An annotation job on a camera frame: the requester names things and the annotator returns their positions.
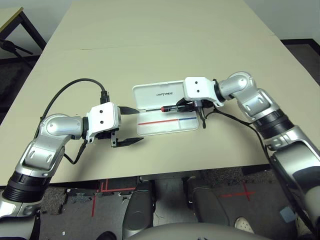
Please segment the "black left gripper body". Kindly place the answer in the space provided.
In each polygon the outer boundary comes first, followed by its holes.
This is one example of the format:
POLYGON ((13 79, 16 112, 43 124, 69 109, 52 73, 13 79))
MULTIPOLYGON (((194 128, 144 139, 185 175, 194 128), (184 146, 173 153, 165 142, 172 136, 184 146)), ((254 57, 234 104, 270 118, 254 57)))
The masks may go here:
POLYGON ((108 131, 106 131, 106 130, 102 131, 96 135, 96 138, 98 140, 109 139, 110 143, 111 143, 111 147, 118 147, 119 144, 118 144, 118 138, 116 135, 118 130, 119 130, 119 128, 115 128, 115 129, 108 130, 108 131))

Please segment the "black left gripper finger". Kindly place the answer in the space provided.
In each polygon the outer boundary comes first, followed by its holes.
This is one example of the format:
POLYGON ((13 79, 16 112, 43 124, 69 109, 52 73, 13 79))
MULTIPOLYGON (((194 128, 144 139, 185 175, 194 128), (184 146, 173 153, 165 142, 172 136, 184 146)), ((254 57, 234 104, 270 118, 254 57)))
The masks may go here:
POLYGON ((132 144, 135 144, 141 140, 143 140, 144 138, 143 137, 132 137, 132 138, 126 138, 122 141, 116 141, 116 146, 117 147, 127 147, 127 146, 130 146, 132 144))
POLYGON ((120 106, 119 109, 120 109, 121 115, 134 115, 139 113, 137 109, 127 107, 127 106, 120 106))

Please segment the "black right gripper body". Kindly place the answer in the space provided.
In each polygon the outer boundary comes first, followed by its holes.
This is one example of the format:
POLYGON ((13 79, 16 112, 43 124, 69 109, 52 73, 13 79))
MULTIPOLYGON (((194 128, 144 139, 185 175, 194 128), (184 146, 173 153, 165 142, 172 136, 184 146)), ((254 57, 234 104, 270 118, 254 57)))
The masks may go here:
POLYGON ((196 112, 198 113, 201 121, 202 127, 206 128, 206 118, 204 109, 209 109, 213 107, 213 103, 209 100, 196 100, 193 102, 196 112))

